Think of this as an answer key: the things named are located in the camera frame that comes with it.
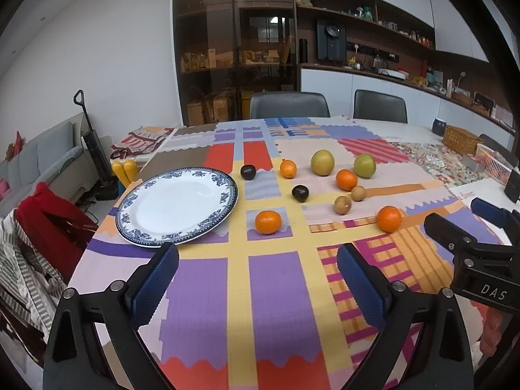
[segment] chair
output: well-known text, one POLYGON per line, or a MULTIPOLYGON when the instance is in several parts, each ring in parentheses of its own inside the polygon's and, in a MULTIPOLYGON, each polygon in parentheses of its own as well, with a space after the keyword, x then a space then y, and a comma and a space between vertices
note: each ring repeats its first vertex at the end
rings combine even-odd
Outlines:
POLYGON ((511 151, 508 151, 507 148, 501 146, 498 142, 495 141, 495 139, 490 138, 486 134, 481 134, 479 138, 484 139, 484 145, 488 148, 493 149, 493 151, 497 151, 502 155, 513 167, 516 167, 518 165, 518 158, 511 153, 511 151))
POLYGON ((314 92, 260 92, 251 95, 250 118, 330 117, 325 97, 314 92))
POLYGON ((354 95, 354 118, 408 123, 405 100, 364 89, 358 89, 354 95))

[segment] wicker basket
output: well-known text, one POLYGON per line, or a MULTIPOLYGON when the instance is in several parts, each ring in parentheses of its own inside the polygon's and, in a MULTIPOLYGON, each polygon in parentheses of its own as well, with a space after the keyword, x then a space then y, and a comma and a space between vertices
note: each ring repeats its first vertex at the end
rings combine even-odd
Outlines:
POLYGON ((482 139, 467 130, 456 126, 446 126, 443 144, 461 155, 475 155, 477 144, 482 142, 482 139))

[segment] colorful tablecloth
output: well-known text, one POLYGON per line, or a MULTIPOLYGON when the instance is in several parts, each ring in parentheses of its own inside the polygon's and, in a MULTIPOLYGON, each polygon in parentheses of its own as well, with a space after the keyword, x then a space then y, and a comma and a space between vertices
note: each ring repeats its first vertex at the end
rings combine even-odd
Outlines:
MULTIPOLYGON (((437 293, 451 282, 452 256, 425 235, 427 214, 446 216, 482 242, 498 242, 440 181, 343 117, 182 129, 162 151, 137 183, 169 169, 202 165, 231 174, 239 189, 238 203, 226 221, 179 246, 178 272, 150 324, 139 330, 179 390, 338 390, 376 336, 337 270, 341 244, 353 242, 389 280, 437 293), (335 157, 328 177, 310 170, 310 158, 319 149, 335 157), (377 162, 375 175, 359 180, 367 198, 340 216, 332 209, 335 198, 345 194, 335 185, 336 172, 352 168, 356 155, 365 152, 377 162), (283 159, 296 162, 295 178, 279 174, 283 159), (253 181, 240 177, 244 164, 256 166, 253 181), (291 196, 298 184, 310 190, 304 204, 291 196), (392 234, 374 223, 374 215, 385 205, 404 213, 401 228, 392 234), (282 216, 282 228, 269 236, 254 228, 255 215, 263 209, 282 216)), ((103 290, 112 280, 126 279, 152 255, 120 237, 114 220, 118 204, 74 273, 71 285, 80 292, 103 290)), ((482 332, 484 309, 465 299, 461 309, 470 343, 475 342, 482 332)), ((404 372, 418 330, 411 328, 388 388, 404 372)), ((108 336, 101 334, 110 352, 108 336)))

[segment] plate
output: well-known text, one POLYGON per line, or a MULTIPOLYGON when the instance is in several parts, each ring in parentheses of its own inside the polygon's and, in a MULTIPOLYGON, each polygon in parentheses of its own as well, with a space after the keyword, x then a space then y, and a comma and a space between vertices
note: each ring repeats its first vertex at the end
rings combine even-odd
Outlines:
POLYGON ((189 242, 224 221, 237 197, 230 175, 207 167, 179 168, 133 189, 119 205, 115 225, 138 246, 189 242))

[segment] sofa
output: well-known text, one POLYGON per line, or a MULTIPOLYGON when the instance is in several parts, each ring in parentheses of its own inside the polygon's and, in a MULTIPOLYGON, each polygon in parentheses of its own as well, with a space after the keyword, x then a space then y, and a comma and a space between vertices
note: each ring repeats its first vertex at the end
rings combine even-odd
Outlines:
POLYGON ((0 200, 0 217, 31 195, 39 182, 73 203, 89 191, 99 175, 82 145, 81 134, 86 131, 85 115, 77 114, 26 142, 11 161, 2 161, 0 180, 7 180, 11 191, 0 200))

